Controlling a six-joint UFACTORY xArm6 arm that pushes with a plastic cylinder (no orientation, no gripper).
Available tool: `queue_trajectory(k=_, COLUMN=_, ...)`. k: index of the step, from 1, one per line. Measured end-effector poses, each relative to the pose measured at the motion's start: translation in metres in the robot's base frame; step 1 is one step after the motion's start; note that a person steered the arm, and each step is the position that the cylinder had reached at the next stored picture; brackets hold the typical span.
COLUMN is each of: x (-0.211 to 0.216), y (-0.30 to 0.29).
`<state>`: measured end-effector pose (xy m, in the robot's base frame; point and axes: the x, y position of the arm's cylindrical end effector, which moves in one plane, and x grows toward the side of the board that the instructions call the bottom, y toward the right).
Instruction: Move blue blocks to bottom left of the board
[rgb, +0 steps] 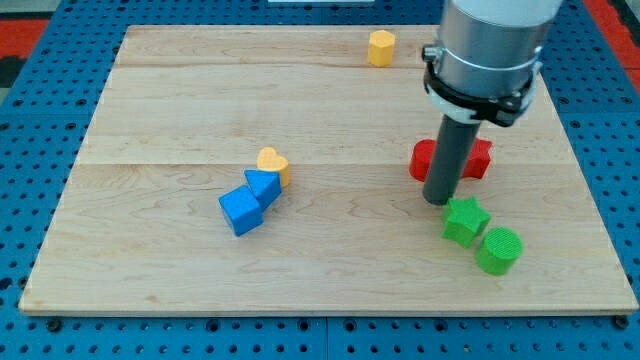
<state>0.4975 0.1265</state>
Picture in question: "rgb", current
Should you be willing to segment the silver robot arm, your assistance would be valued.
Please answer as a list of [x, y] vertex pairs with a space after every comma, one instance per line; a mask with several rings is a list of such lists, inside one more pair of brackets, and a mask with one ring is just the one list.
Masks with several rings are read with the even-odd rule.
[[446, 0], [423, 46], [424, 88], [449, 119], [510, 127], [536, 94], [541, 52], [562, 0]]

